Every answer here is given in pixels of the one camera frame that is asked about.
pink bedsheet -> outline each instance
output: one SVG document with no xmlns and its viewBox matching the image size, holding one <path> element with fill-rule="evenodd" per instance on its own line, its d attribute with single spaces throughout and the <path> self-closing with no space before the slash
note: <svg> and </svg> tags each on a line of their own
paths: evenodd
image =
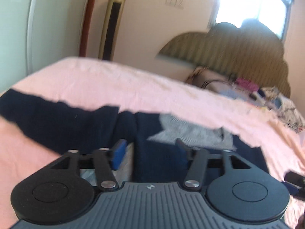
<svg viewBox="0 0 305 229">
<path fill-rule="evenodd" d="M 225 127 L 251 146 L 261 146 L 270 174 L 282 181 L 288 170 L 305 174 L 298 135 L 272 112 L 239 100 L 116 63 L 68 58 L 25 78 L 14 89 L 70 106 L 95 110 L 103 105 L 132 112 L 166 112 L 205 127 Z M 10 193 L 21 180 L 57 158 L 0 118 L 0 228 L 17 221 Z M 294 228 L 305 203 L 290 199 L 286 223 Z"/>
</svg>

striped headboard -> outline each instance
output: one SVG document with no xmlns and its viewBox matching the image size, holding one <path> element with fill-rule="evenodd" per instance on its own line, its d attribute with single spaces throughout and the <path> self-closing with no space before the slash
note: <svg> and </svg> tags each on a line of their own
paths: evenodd
<svg viewBox="0 0 305 229">
<path fill-rule="evenodd" d="M 290 96 L 283 44 L 257 20 L 245 20 L 239 29 L 230 23 L 219 23 L 208 33 L 180 34 L 159 53 L 226 76 L 236 74 L 260 87 L 276 86 L 285 96 Z"/>
</svg>

black device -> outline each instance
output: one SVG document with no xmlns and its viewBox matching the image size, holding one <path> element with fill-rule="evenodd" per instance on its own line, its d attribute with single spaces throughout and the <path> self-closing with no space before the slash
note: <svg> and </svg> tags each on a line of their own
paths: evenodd
<svg viewBox="0 0 305 229">
<path fill-rule="evenodd" d="M 305 201 L 305 177 L 289 171 L 284 177 L 284 185 L 289 193 L 296 199 Z"/>
<path fill-rule="evenodd" d="M 91 155 L 65 155 L 20 182 L 11 204 L 20 219 L 13 229 L 217 228 L 288 229 L 281 221 L 289 202 L 286 187 L 231 151 L 187 152 L 184 183 L 132 183 L 119 187 L 111 170 L 124 154 L 123 141 Z M 98 186 L 79 176 L 94 168 Z M 204 185 L 209 168 L 222 175 Z"/>
</svg>

gray cloth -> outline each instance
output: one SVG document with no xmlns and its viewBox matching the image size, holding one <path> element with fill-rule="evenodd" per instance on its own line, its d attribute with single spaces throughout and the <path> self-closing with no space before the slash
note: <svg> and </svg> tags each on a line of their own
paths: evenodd
<svg viewBox="0 0 305 229">
<path fill-rule="evenodd" d="M 176 139 L 181 139 L 189 146 L 236 150 L 233 146 L 232 134 L 223 128 L 208 129 L 171 114 L 160 114 L 159 120 L 164 130 L 150 136 L 147 140 L 174 145 Z"/>
</svg>

logo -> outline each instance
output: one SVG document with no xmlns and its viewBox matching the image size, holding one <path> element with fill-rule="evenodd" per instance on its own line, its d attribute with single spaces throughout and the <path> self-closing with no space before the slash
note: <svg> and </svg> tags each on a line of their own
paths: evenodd
<svg viewBox="0 0 305 229">
<path fill-rule="evenodd" d="M 152 190 L 155 188 L 155 185 L 153 184 L 149 184 L 148 186 L 146 186 L 146 188 L 148 188 L 149 190 Z"/>
</svg>

